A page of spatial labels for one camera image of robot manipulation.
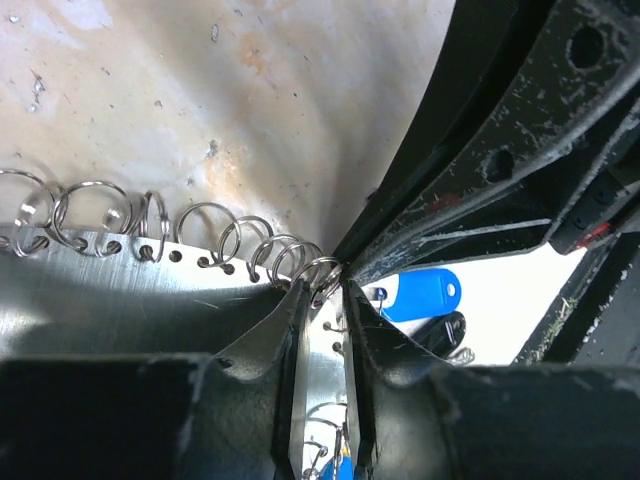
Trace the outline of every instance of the scratched metal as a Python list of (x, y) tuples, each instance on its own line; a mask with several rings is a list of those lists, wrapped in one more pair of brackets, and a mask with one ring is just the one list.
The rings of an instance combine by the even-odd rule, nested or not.
[[(172, 218), (217, 201), (331, 252), (407, 131), (453, 5), (3, 0), (0, 168), (157, 190)], [(69, 226), (101, 218), (74, 203)], [(203, 227), (187, 243), (210, 248)]]
[(343, 316), (341, 302), (342, 290), (339, 290), (319, 311), (312, 310), (316, 313), (312, 313), (314, 317), (309, 327), (310, 355), (304, 434), (307, 443), (303, 449), (303, 472), (312, 467), (319, 453), (320, 448), (316, 444), (326, 446), (329, 454), (318, 459), (315, 469), (321, 471), (329, 462), (336, 438), (336, 429), (332, 424), (341, 426), (345, 420), (347, 388), (344, 357), (334, 350), (334, 345), (342, 345), (344, 339), (344, 334), (338, 331)]
[[(41, 233), (31, 230), (29, 235)], [(89, 243), (95, 232), (66, 231)], [(10, 234), (0, 227), (0, 238)], [(82, 256), (55, 242), (32, 258), (0, 249), (0, 357), (25, 354), (216, 353), (267, 316), (282, 298), (259, 268), (200, 268), (208, 252), (167, 243), (158, 264), (139, 250), (158, 241), (108, 235), (120, 253)], [(180, 252), (179, 262), (170, 259)]]

